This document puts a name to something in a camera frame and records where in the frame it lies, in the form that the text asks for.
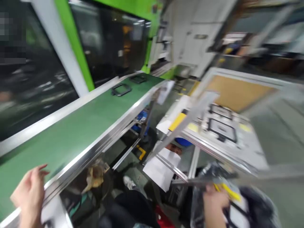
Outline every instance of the shoe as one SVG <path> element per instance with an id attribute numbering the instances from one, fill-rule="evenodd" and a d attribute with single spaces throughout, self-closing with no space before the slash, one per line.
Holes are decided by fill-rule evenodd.
<path id="1" fill-rule="evenodd" d="M 134 190 L 136 188 L 136 184 L 128 176 L 123 177 L 123 183 L 129 190 Z"/>

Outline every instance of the white wall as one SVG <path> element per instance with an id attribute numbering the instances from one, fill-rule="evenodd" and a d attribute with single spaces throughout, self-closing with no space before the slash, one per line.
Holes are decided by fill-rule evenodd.
<path id="1" fill-rule="evenodd" d="M 174 0 L 164 20 L 173 36 L 173 63 L 196 65 L 191 75 L 200 77 L 214 57 L 206 53 L 237 0 Z M 196 34 L 207 39 L 194 39 Z"/>

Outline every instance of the green conveyor belt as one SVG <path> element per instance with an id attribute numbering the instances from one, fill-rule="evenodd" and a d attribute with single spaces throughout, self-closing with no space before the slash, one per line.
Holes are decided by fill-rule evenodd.
<path id="1" fill-rule="evenodd" d="M 125 79 L 122 83 L 130 85 L 131 92 L 122 97 L 112 96 L 111 90 L 104 92 L 0 158 L 0 221 L 14 211 L 10 195 L 29 169 L 47 163 L 48 181 L 153 86 L 163 81 L 152 75 L 146 76 L 148 80 L 142 84 Z"/>

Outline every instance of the yellow label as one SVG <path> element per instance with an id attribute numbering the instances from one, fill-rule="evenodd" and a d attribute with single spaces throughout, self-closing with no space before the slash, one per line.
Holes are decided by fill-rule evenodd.
<path id="1" fill-rule="evenodd" d="M 196 133 L 199 131 L 199 127 L 197 125 L 195 125 L 194 123 L 189 123 L 187 128 Z"/>
<path id="2" fill-rule="evenodd" d="M 248 126 L 246 126 L 246 125 L 244 125 L 244 124 L 240 124 L 240 128 L 241 129 L 243 129 L 244 131 L 246 131 L 246 132 L 251 132 L 251 129 L 250 129 L 250 127 L 248 127 Z"/>

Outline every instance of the white paper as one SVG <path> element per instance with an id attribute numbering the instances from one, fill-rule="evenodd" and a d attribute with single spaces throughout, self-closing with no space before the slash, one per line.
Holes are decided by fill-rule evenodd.
<path id="1" fill-rule="evenodd" d="M 181 158 L 178 154 L 163 148 L 159 155 L 167 159 L 172 165 L 178 166 Z M 146 166 L 143 168 L 143 171 L 159 186 L 162 190 L 167 192 L 169 190 L 171 180 L 174 173 L 165 166 L 158 158 L 152 158 Z"/>
<path id="2" fill-rule="evenodd" d="M 234 200 L 233 202 L 243 211 L 248 211 L 248 203 L 243 196 L 241 196 L 241 201 Z M 233 206 L 230 206 L 230 220 L 238 228 L 250 228 L 248 219 Z"/>

